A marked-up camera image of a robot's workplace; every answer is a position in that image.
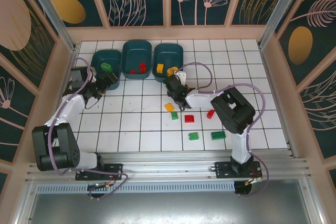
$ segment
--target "teal bin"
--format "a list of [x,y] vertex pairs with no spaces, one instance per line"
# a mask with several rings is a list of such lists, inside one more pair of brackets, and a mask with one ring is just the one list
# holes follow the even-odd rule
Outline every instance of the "teal bin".
[[[162,73],[156,72],[158,64],[163,64]],[[168,77],[167,70],[183,66],[183,48],[178,44],[158,44],[154,49],[153,75],[156,81],[163,82]]]
[[[150,75],[152,45],[146,40],[127,41],[122,48],[121,71],[128,79],[145,79]],[[140,63],[145,63],[146,72],[140,72]]]
[[100,65],[102,63],[107,63],[112,67],[112,73],[118,78],[117,82],[108,90],[114,90],[119,86],[120,83],[120,73],[121,73],[121,52],[118,50],[100,50],[96,52],[91,60],[91,66],[96,69],[97,76],[103,74],[103,70]]

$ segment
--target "metal bracket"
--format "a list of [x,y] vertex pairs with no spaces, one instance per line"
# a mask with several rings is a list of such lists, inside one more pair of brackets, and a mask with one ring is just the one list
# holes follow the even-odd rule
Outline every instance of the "metal bracket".
[[231,168],[231,162],[216,162],[211,171],[216,173],[216,178],[253,178],[256,175],[254,172],[262,177],[260,163],[258,161],[251,162],[249,169],[242,172],[241,175],[237,175]]
[[[122,173],[123,164],[104,164],[102,172],[107,173]],[[116,180],[121,180],[121,175],[114,175]],[[103,181],[111,180],[110,175],[91,173],[91,172],[76,172],[76,181]]]

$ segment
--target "orange block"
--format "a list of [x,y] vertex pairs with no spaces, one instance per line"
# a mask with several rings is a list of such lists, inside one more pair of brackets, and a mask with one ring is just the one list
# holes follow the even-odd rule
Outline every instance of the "orange block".
[[172,112],[174,110],[174,106],[171,103],[167,103],[164,107],[168,112]]

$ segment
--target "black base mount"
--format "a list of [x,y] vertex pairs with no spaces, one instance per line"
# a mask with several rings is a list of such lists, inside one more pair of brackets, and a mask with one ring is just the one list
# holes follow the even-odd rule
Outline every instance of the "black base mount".
[[251,157],[246,163],[239,164],[232,157],[230,162],[216,162],[211,171],[216,173],[217,178],[253,178],[256,174],[262,177],[260,162],[253,161]]
[[[119,173],[122,174],[123,164],[104,164],[102,157],[97,154],[97,168],[93,170],[98,170],[107,173]],[[113,175],[116,180],[121,180],[121,175]],[[110,175],[91,173],[91,172],[76,172],[76,181],[110,181]]]

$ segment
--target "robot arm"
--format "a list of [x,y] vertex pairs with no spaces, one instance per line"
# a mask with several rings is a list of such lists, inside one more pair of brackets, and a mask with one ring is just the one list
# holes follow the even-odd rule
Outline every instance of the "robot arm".
[[253,161],[246,146],[246,131],[253,122],[255,109],[236,88],[224,92],[199,92],[184,85],[184,80],[183,72],[166,78],[163,83],[168,96],[181,110],[201,107],[216,111],[225,129],[232,133],[232,169],[237,175],[241,174]]
[[100,76],[95,76],[94,72],[91,71],[91,80],[77,95],[69,100],[70,97],[83,85],[87,75],[87,67],[73,68],[71,70],[71,81],[68,83],[67,90],[63,94],[61,105],[45,125],[33,129],[32,136],[36,163],[38,169],[41,171],[53,170],[48,153],[47,137],[51,123],[64,103],[68,103],[68,105],[65,106],[65,109],[62,110],[61,114],[58,116],[51,135],[52,142],[58,140],[59,143],[59,146],[54,146],[52,149],[57,167],[59,169],[91,169],[101,165],[96,153],[87,153],[79,149],[71,126],[73,126],[76,118],[80,116],[80,113],[85,108],[89,99],[96,98],[99,100],[106,90],[112,84],[116,83],[117,78],[112,73],[104,73]]

